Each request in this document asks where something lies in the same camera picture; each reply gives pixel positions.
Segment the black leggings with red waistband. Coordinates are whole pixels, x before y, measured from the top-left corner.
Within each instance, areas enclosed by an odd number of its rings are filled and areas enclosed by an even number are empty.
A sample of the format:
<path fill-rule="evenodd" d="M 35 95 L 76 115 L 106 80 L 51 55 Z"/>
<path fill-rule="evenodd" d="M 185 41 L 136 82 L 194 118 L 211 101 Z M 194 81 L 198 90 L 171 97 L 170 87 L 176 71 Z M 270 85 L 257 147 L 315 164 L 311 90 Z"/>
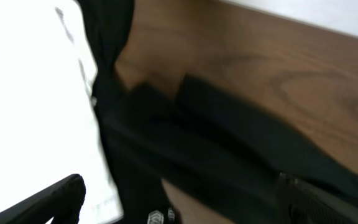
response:
<path fill-rule="evenodd" d="M 281 173 L 358 204 L 358 175 L 298 132 L 188 77 L 175 100 L 143 83 L 98 112 L 125 223 L 177 223 L 162 180 L 234 223 L 280 223 Z"/>

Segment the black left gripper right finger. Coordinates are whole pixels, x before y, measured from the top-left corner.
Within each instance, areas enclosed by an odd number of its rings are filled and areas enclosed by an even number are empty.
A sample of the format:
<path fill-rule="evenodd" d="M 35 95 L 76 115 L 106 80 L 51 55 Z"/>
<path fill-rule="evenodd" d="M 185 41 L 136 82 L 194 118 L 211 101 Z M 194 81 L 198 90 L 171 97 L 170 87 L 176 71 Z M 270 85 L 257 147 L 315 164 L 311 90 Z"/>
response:
<path fill-rule="evenodd" d="M 281 173 L 276 184 L 280 223 L 358 224 L 358 204 Z"/>

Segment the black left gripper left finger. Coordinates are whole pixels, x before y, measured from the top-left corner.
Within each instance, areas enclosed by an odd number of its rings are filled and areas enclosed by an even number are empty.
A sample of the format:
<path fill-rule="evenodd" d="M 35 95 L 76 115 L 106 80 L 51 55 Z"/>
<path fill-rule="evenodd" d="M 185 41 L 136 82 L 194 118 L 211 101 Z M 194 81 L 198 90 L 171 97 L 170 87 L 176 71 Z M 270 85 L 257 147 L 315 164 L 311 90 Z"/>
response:
<path fill-rule="evenodd" d="M 0 212 L 0 224 L 78 224 L 86 187 L 72 174 Z"/>

